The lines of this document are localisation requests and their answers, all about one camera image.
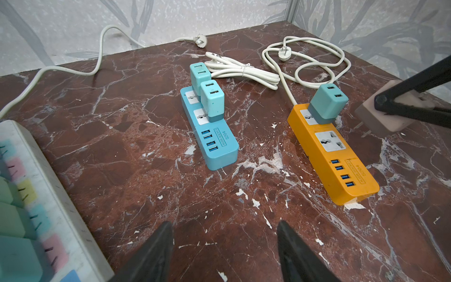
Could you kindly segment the blue power strip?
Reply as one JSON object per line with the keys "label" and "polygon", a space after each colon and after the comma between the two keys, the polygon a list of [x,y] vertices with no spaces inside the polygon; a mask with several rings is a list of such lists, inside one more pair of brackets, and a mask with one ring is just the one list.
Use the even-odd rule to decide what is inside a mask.
{"label": "blue power strip", "polygon": [[239,145],[224,119],[210,122],[191,86],[180,90],[182,105],[197,144],[210,170],[218,170],[237,161]]}

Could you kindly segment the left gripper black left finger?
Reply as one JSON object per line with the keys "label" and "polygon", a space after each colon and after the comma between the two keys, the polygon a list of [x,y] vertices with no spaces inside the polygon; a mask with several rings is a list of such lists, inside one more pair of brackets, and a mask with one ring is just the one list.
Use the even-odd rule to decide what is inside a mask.
{"label": "left gripper black left finger", "polygon": [[110,281],[167,281],[173,246],[173,226],[163,222]]}

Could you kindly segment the teal plug cube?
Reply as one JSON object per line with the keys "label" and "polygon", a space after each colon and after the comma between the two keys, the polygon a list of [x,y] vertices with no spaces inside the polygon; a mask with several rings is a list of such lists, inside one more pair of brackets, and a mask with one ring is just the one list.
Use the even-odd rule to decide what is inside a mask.
{"label": "teal plug cube", "polygon": [[328,83],[317,89],[308,110],[318,124],[329,124],[335,121],[348,101],[349,98],[337,85]]}
{"label": "teal plug cube", "polygon": [[220,121],[224,118],[224,92],[215,80],[204,81],[200,84],[202,107],[209,122]]}
{"label": "teal plug cube", "polygon": [[41,281],[40,248],[35,240],[1,236],[1,281]]}
{"label": "teal plug cube", "polygon": [[211,73],[203,62],[193,63],[190,65],[191,85],[194,92],[198,95],[200,84],[211,80]]}

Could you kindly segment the green plug cube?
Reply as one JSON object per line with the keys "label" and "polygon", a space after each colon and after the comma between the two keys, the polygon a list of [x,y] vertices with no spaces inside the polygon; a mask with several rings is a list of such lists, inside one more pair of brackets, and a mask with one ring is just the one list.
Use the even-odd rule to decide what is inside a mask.
{"label": "green plug cube", "polygon": [[0,179],[0,201],[19,208],[24,208],[24,203],[16,184],[2,176]]}
{"label": "green plug cube", "polygon": [[38,238],[29,214],[23,208],[1,203],[0,212],[1,236],[26,238],[36,240]]}

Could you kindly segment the white multicolour power strip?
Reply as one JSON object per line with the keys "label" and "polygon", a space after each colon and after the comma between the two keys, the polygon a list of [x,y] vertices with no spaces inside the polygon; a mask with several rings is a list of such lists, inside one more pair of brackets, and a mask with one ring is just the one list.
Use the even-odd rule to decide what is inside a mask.
{"label": "white multicolour power strip", "polygon": [[114,272],[28,130],[1,122],[1,157],[54,269],[54,282],[106,282]]}

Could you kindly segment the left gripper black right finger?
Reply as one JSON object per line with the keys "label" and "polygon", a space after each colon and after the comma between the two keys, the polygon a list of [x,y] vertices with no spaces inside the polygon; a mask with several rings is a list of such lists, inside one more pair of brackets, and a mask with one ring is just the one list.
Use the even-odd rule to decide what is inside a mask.
{"label": "left gripper black right finger", "polygon": [[338,282],[339,279],[315,255],[284,220],[277,226],[278,254],[285,282]]}

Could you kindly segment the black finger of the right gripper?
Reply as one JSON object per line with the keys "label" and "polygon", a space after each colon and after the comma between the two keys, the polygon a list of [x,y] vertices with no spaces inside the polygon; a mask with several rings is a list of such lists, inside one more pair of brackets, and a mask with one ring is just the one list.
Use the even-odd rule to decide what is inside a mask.
{"label": "black finger of the right gripper", "polygon": [[419,94],[451,81],[451,58],[382,91],[374,97],[374,108],[388,115],[401,116],[444,128],[451,127],[451,110],[434,106]]}

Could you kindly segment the orange power strip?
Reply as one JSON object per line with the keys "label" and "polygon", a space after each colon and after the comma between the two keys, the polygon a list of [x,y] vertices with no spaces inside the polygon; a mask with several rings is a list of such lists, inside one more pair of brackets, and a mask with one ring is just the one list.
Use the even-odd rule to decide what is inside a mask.
{"label": "orange power strip", "polygon": [[287,121],[331,200],[343,206],[377,194],[378,182],[335,126],[319,124],[308,106],[294,106]]}

